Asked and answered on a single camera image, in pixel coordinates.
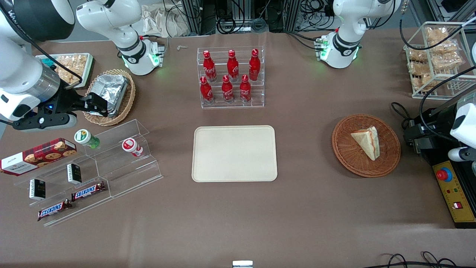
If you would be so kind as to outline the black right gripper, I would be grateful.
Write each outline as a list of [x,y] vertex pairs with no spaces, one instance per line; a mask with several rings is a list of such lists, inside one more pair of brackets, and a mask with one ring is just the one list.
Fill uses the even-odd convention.
[[60,88],[45,102],[46,114],[85,111],[99,117],[108,117],[107,100],[96,93],[88,93],[85,97],[74,89]]

